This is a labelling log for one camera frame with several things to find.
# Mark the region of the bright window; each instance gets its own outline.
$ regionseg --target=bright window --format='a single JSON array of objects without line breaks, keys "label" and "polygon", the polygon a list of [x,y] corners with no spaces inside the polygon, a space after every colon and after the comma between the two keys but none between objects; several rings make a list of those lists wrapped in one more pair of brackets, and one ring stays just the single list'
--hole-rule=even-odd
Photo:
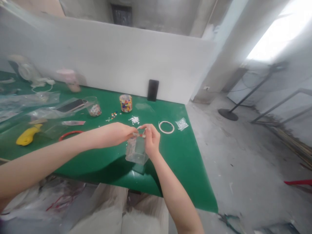
[{"label": "bright window", "polygon": [[312,0],[292,0],[262,36],[248,60],[273,63],[277,55],[303,30],[312,18]]}]

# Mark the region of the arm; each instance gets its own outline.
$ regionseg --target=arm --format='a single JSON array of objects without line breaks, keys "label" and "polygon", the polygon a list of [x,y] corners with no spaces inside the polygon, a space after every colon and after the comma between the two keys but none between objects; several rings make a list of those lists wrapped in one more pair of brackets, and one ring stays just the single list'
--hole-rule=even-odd
[{"label": "arm", "polygon": [[159,152],[159,132],[152,124],[145,124],[141,128],[146,128],[145,151],[154,164],[163,198],[178,233],[204,233],[191,199]]},{"label": "arm", "polygon": [[3,164],[0,166],[0,204],[33,186],[77,154],[118,145],[133,136],[133,132],[137,132],[136,128],[112,123]]}]

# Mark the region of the concrete floor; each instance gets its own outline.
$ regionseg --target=concrete floor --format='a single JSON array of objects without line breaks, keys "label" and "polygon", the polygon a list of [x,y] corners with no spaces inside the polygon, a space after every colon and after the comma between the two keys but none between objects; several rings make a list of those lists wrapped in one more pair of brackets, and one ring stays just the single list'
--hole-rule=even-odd
[{"label": "concrete floor", "polygon": [[[283,181],[312,179],[312,172],[268,129],[249,123],[258,116],[250,108],[238,107],[236,122],[217,112],[233,106],[225,95],[210,105],[186,105],[219,212],[240,216],[247,233],[283,221],[301,234],[311,233],[312,194]],[[216,214],[199,214],[205,233],[234,233]],[[171,218],[169,233],[176,233]]]}]

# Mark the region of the stand base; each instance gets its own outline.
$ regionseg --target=stand base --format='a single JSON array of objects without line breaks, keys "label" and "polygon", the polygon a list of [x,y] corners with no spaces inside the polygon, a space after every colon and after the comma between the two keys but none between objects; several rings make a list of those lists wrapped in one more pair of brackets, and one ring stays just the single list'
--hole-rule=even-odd
[{"label": "stand base", "polygon": [[238,120],[238,116],[234,114],[233,112],[230,112],[230,110],[228,109],[219,109],[218,112],[220,115],[222,115],[226,119],[233,120],[233,121]]}]

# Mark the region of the left hand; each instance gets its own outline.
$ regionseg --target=left hand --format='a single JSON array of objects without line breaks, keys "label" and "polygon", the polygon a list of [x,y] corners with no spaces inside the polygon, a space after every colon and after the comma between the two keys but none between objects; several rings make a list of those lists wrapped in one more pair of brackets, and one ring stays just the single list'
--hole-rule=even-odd
[{"label": "left hand", "polygon": [[133,137],[132,133],[138,133],[135,127],[122,123],[110,123],[77,136],[83,137],[84,143],[89,146],[88,148],[100,149],[119,145]]}]

